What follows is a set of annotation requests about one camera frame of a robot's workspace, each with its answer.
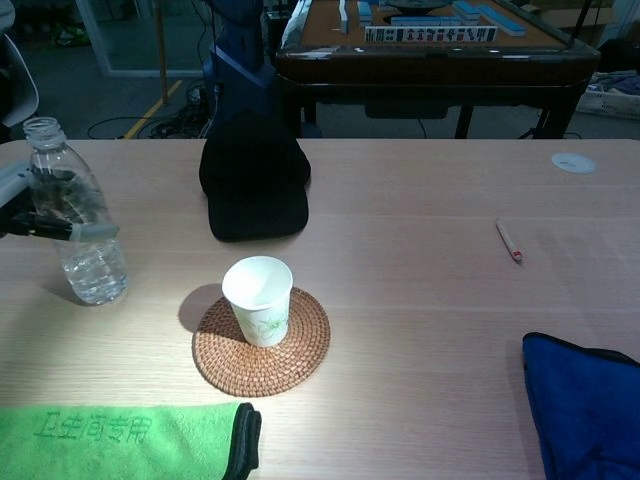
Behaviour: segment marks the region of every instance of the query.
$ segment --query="black cap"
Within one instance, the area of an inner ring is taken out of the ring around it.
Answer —
[[[278,120],[243,112],[207,140],[200,184],[211,232],[224,242],[291,235],[309,219],[311,167]]]

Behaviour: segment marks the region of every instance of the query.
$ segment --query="white paper cup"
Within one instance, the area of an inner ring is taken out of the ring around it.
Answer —
[[[256,347],[272,347],[289,328],[293,275],[273,257],[249,257],[233,265],[222,280],[244,338]]]

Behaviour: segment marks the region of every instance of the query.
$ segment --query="green towel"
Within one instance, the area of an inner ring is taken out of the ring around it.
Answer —
[[[0,408],[0,478],[241,479],[257,467],[259,434],[248,403]]]

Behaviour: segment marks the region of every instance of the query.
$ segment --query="rattan coaster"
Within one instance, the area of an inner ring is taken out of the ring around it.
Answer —
[[[202,376],[214,387],[238,397],[265,397],[306,380],[322,362],[330,338],[322,305],[294,288],[289,331],[278,345],[260,348],[247,343],[229,302],[221,298],[198,325],[193,356]]]

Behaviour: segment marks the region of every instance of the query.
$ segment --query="bottle neck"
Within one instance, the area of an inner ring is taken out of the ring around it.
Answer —
[[[61,150],[67,140],[60,124],[52,117],[36,117],[23,124],[27,142],[38,152]]]

